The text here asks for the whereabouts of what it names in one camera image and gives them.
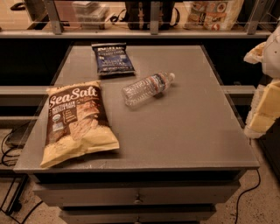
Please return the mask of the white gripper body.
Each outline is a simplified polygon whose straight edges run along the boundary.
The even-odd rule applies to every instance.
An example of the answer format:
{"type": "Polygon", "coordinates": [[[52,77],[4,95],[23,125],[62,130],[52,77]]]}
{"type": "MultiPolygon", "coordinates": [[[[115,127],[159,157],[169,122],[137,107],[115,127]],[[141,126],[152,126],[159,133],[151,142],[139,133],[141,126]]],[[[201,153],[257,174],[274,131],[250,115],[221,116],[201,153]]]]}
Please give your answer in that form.
{"type": "Polygon", "coordinates": [[[262,72],[273,79],[280,78],[280,26],[271,33],[263,48],[262,72]]]}

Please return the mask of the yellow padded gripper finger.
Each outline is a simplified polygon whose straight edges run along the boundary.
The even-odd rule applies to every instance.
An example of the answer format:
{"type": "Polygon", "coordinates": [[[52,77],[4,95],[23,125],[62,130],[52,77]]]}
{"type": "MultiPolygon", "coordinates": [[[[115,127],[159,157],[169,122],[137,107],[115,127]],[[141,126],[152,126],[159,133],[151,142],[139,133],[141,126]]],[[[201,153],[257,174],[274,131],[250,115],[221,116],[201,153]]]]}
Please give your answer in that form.
{"type": "Polygon", "coordinates": [[[248,112],[244,134],[256,139],[263,136],[280,117],[280,80],[267,86],[259,84],[248,112]]]}
{"type": "Polygon", "coordinates": [[[263,62],[263,50],[265,47],[265,42],[255,46],[249,52],[246,53],[244,61],[250,64],[262,63],[263,62]]]}

